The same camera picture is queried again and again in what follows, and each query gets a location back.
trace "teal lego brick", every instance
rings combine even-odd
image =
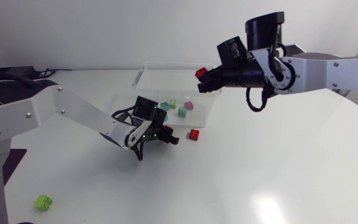
[[[49,210],[50,204],[52,204],[52,199],[46,195],[39,195],[37,201],[34,204],[34,208],[38,208],[41,211]]]
[[[160,108],[165,111],[168,111],[170,108],[170,105],[167,102],[163,102],[163,103],[160,103]]]
[[[178,109],[178,115],[185,118],[185,117],[186,117],[186,114],[187,114],[187,109],[184,108],[184,107],[179,107],[179,109]]]
[[[172,109],[176,109],[178,106],[178,101],[177,100],[171,100],[169,101],[169,107]]]

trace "lego brick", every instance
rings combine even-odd
[[[199,134],[200,134],[200,131],[192,129],[189,134],[189,139],[197,141]]]
[[[185,108],[187,110],[192,110],[194,108],[194,105],[191,101],[185,103]]]
[[[197,70],[196,78],[199,78],[200,76],[204,75],[206,72],[208,72],[208,70],[206,68],[201,68],[201,69]]]
[[[165,111],[168,111],[170,108],[170,105],[167,102],[163,102],[163,103],[160,103],[160,108]]]
[[[187,109],[184,108],[184,107],[179,107],[179,109],[178,109],[178,115],[185,118],[185,117],[186,117],[186,114],[187,114]]]
[[[38,208],[41,211],[49,210],[50,204],[52,204],[52,199],[46,195],[39,195],[37,201],[34,204],[34,208]]]
[[[169,101],[169,107],[172,109],[176,109],[178,106],[178,101],[177,100],[171,100]]]

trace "transparent plastic bin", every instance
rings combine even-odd
[[[200,68],[211,70],[216,66],[202,63],[175,63],[175,62],[146,62],[140,68],[132,88],[139,96],[160,103],[177,100],[176,109],[167,111],[167,125],[183,125],[204,127],[209,112],[220,95],[221,90],[212,93],[200,93],[197,84],[199,81],[195,73]],[[185,102],[191,101],[194,105],[188,110],[186,117],[178,115],[178,108],[183,107]]]

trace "wire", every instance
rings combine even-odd
[[[11,81],[21,82],[29,87],[32,87],[32,88],[37,88],[37,87],[43,86],[41,83],[35,82],[28,78],[22,78],[22,77],[18,77],[16,75],[8,74],[8,73],[0,73],[0,81],[3,81],[3,80],[11,80]]]
[[[139,160],[139,161],[143,160],[143,144],[144,144],[144,142],[140,143],[140,150],[137,149],[137,146],[133,147],[133,150],[136,154],[137,160]]]
[[[135,108],[135,106],[131,106],[130,108],[126,108],[126,109],[123,109],[123,110],[117,110],[116,112],[114,112],[111,117],[112,118],[115,118],[115,119],[118,119],[116,116],[119,115],[119,114],[123,114],[125,113],[126,115],[128,115],[129,119],[131,119],[131,125],[134,125],[134,119],[133,117],[128,113],[128,111],[130,110],[133,110]]]
[[[31,78],[33,79],[38,79],[38,78],[48,78],[51,77],[53,74],[55,74],[58,71],[71,71],[70,69],[66,69],[66,68],[53,68],[53,69],[49,69],[47,68],[44,71],[36,71],[31,75]]]
[[[281,73],[281,71],[277,70],[277,67],[275,66],[275,62],[274,62],[274,58],[276,57],[275,50],[276,50],[277,46],[279,46],[283,49],[284,56],[287,55],[287,50],[286,50],[285,46],[282,43],[278,42],[278,35],[280,33],[280,28],[281,28],[281,25],[279,24],[274,29],[274,32],[273,32],[274,37],[273,37],[272,45],[270,46],[269,52],[268,52],[268,67],[269,67],[270,71],[273,73],[276,80],[279,82],[284,79],[284,75]]]
[[[246,98],[247,98],[247,104],[248,104],[248,107],[253,111],[253,112],[261,112],[265,106],[266,106],[266,103],[267,103],[267,97],[264,96],[264,94],[262,93],[262,106],[260,106],[260,108],[256,108],[254,105],[252,105],[251,103],[251,100],[249,98],[249,93],[251,91],[251,88],[247,88],[247,91],[246,91]]]

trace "white table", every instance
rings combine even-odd
[[[136,73],[52,80],[112,113],[134,104]],[[12,141],[28,152],[5,187],[10,223],[358,223],[358,106],[320,90],[253,113],[244,93],[224,89],[198,141],[174,127],[179,144],[147,143],[142,162],[55,114]]]

